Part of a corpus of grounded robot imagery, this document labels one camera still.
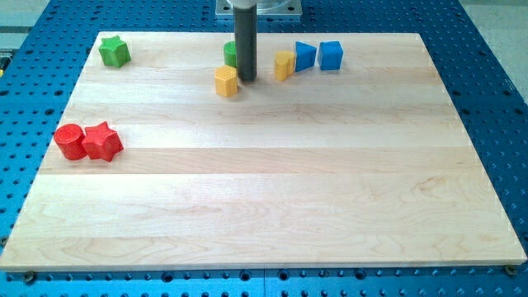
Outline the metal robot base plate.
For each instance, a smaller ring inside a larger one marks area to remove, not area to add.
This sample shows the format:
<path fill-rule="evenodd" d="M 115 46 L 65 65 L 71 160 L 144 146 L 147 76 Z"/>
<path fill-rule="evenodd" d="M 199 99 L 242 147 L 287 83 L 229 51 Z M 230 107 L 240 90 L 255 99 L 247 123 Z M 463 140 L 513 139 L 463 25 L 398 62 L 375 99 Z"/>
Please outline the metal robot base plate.
<path fill-rule="evenodd" d="M 298 18 L 303 15 L 301 0 L 256 0 L 259 17 Z M 231 0 L 216 0 L 215 15 L 220 18 L 233 17 Z"/>

